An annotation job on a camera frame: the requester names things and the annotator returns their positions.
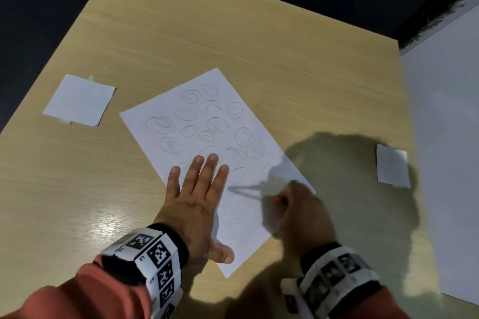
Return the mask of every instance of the left hand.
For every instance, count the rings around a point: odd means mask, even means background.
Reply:
[[[220,263],[232,263],[233,250],[211,237],[215,211],[229,168],[228,165],[222,165],[213,180],[218,156],[210,154],[201,170],[204,160],[201,155],[195,157],[182,189],[179,182],[180,167],[171,169],[165,203],[153,223],[162,223],[174,229],[185,242],[192,259],[206,257]]]

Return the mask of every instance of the right hand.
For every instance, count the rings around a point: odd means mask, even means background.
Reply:
[[[336,234],[323,202],[305,185],[291,181],[272,198],[284,249],[301,257],[312,249],[336,242]]]

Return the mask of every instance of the hand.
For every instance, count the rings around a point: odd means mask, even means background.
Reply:
[[[213,220],[219,198],[223,193],[228,165],[222,165],[213,179],[218,156],[205,159],[198,155],[193,160],[180,191],[180,167],[174,166],[168,176],[165,203],[153,223],[162,223],[174,229],[183,239],[190,258],[206,257],[221,263],[232,263],[233,250],[211,238]]]
[[[336,234],[323,202],[297,181],[272,198],[278,216],[278,236],[284,249],[301,257],[314,248],[336,242]]]

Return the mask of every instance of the orange sleeve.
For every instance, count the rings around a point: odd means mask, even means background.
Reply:
[[[149,319],[146,286],[127,286],[101,268],[101,257],[83,265],[59,287],[46,286],[31,294],[20,309],[4,319]]]
[[[387,287],[334,319],[410,319],[396,304]]]

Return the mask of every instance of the white paper sheet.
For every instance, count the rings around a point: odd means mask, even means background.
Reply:
[[[212,235],[235,252],[232,264],[219,264],[226,277],[271,236],[268,197],[293,179],[310,187],[217,68],[120,116],[165,184],[173,165],[183,183],[196,155],[229,165]]]
[[[65,121],[97,126],[115,87],[67,74],[43,114]]]
[[[377,180],[395,187],[411,188],[408,153],[378,144],[376,147]]]

